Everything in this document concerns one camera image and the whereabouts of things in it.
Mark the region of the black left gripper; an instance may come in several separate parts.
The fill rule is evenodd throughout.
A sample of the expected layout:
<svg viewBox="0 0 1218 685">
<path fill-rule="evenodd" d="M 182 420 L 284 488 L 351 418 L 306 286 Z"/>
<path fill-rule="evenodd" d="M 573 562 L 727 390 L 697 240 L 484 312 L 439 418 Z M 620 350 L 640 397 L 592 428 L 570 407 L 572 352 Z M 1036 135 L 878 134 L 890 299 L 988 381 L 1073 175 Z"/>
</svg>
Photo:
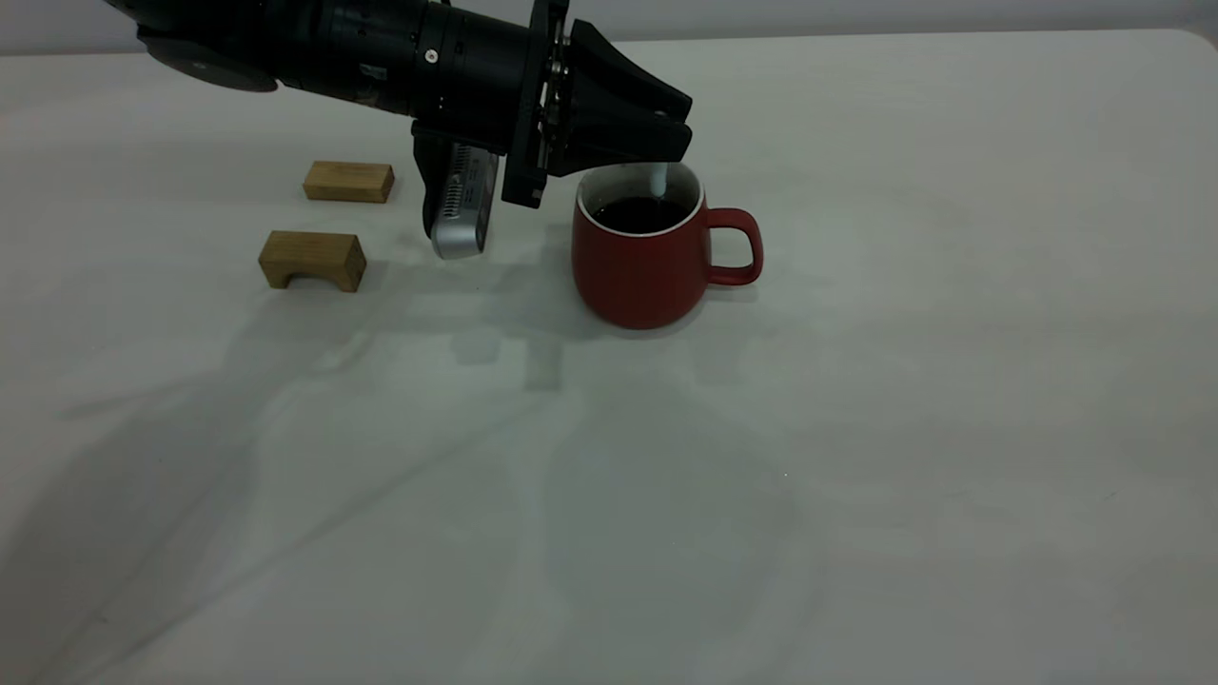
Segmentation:
<svg viewBox="0 0 1218 685">
<path fill-rule="evenodd" d="M 560 108 L 552 98 L 554 78 L 564 78 L 564 26 L 569 1 L 535 1 L 523 54 L 523 80 L 515 122 L 503 162 L 501 199 L 505 204 L 540 207 L 549 178 L 551 116 Z M 583 20 L 569 33 L 569 67 L 574 76 L 625 99 L 626 104 L 680 119 L 574 119 L 552 151 L 552 176 L 642 162 L 678 162 L 693 130 L 685 122 L 693 100 L 635 65 Z"/>
</svg>

